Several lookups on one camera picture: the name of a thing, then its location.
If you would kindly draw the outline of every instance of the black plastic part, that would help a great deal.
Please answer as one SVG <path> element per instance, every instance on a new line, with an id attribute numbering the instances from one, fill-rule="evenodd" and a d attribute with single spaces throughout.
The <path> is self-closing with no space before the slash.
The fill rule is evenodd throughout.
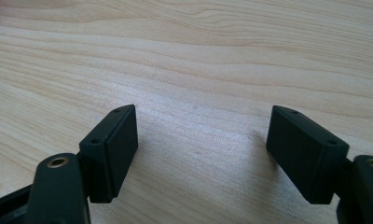
<path id="1" fill-rule="evenodd" d="M 364 218 L 352 187 L 353 163 L 346 159 L 337 171 L 335 193 L 340 197 L 337 208 L 339 224 L 362 224 Z"/>
<path id="2" fill-rule="evenodd" d="M 22 223 L 30 195 L 30 185 L 0 198 L 0 223 Z"/>
<path id="3" fill-rule="evenodd" d="M 266 146 L 309 203 L 331 202 L 349 145 L 300 112 L 275 105 Z"/>
<path id="4" fill-rule="evenodd" d="M 134 105 L 111 111 L 80 143 L 78 157 L 89 178 L 92 203 L 111 203 L 119 194 L 138 148 Z"/>
<path id="5" fill-rule="evenodd" d="M 373 156 L 357 156 L 352 168 L 352 184 L 366 224 L 373 224 Z"/>
<path id="6" fill-rule="evenodd" d="M 62 153 L 38 164 L 24 223 L 90 223 L 76 155 Z"/>

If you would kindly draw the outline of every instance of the black mount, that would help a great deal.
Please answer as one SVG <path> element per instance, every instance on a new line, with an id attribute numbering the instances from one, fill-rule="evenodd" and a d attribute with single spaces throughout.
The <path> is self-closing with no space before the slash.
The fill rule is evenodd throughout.
<path id="1" fill-rule="evenodd" d="M 373 156 L 346 158 L 349 145 L 300 112 L 275 105 L 268 152 L 309 203 L 340 197 L 338 223 L 373 224 Z"/>
<path id="2" fill-rule="evenodd" d="M 0 223 L 90 223 L 87 198 L 111 203 L 138 148 L 134 105 L 111 111 L 77 155 L 41 161 L 32 186 L 0 198 Z M 338 222 L 373 224 L 373 156 L 349 161 L 349 145 L 296 110 L 275 105 L 267 149 L 309 203 L 340 197 Z"/>
<path id="3" fill-rule="evenodd" d="M 87 197 L 111 203 L 137 148 L 134 105 L 114 109 L 80 142 L 77 155 L 41 161 L 33 185 L 0 198 L 0 223 L 90 223 Z"/>

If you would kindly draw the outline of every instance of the black 3d printed part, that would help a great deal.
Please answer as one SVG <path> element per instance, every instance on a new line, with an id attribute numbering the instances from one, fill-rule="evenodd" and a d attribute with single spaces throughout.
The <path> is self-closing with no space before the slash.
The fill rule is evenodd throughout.
<path id="1" fill-rule="evenodd" d="M 330 203 L 349 145 L 300 112 L 275 105 L 267 150 L 309 203 Z"/>
<path id="2" fill-rule="evenodd" d="M 111 203 L 117 197 L 138 148 L 134 105 L 111 111 L 80 143 L 84 178 L 92 203 Z"/>

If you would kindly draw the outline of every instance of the wooden table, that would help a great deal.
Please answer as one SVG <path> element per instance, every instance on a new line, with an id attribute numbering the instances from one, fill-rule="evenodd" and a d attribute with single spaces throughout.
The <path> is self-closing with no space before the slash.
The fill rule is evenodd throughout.
<path id="1" fill-rule="evenodd" d="M 337 223 L 266 151 L 269 117 L 373 155 L 373 0 L 0 0 L 0 197 L 128 104 L 140 146 L 93 223 Z"/>

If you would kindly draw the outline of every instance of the rectangular block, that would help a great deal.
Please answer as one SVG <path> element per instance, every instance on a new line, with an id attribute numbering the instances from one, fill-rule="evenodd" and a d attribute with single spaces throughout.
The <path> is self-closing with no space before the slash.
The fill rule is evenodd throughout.
<path id="1" fill-rule="evenodd" d="M 309 203 L 331 202 L 347 143 L 300 112 L 275 105 L 266 147 Z"/>

